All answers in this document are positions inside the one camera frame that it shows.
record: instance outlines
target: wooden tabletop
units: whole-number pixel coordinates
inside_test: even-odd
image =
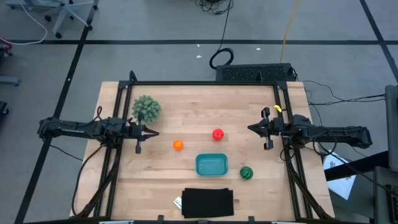
[[[117,82],[102,84],[97,103],[103,107],[102,117],[112,115],[117,86]],[[303,84],[292,82],[288,87],[293,114],[310,118]],[[265,151],[265,139],[247,129],[249,124],[261,120],[260,112],[265,106],[271,108],[270,118],[277,116],[271,86],[137,85],[132,88],[130,105],[141,95],[152,96],[162,107],[158,121],[147,125],[160,135],[143,142],[141,154],[135,153],[135,140],[124,140],[112,219],[156,220],[158,215],[164,215],[166,220],[184,220],[173,201],[184,188],[191,187],[233,190],[234,216],[208,220],[244,221],[248,216],[258,221],[294,220],[287,171],[279,158],[281,138],[273,136],[274,148]],[[212,139],[215,128],[225,133],[221,141]],[[184,142],[180,152],[172,146],[176,139]],[[85,158],[98,146],[99,142],[89,140]],[[98,188],[104,152],[105,149],[90,159],[81,174],[75,204],[78,212]],[[227,155],[228,173],[222,177],[200,177],[195,171],[196,156],[213,152]],[[301,152],[309,191],[334,216],[320,157],[308,149]],[[240,178],[243,166],[253,169],[251,180]],[[301,216],[305,217],[299,189],[297,192]],[[107,198],[106,192],[101,214]]]

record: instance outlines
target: toy watermelon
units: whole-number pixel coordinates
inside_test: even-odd
[[[242,167],[241,177],[245,180],[250,180],[253,177],[253,170],[250,167]]]

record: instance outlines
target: teal container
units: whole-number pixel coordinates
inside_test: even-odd
[[[205,177],[225,175],[228,172],[228,159],[223,153],[199,154],[197,173]]]

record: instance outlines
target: orange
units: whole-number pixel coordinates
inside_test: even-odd
[[[177,151],[182,150],[182,148],[184,147],[184,143],[182,142],[182,140],[175,140],[173,142],[173,147]]]

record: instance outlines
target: black towel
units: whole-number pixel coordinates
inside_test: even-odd
[[[210,218],[234,215],[233,191],[228,189],[185,189],[182,215],[185,218]]]

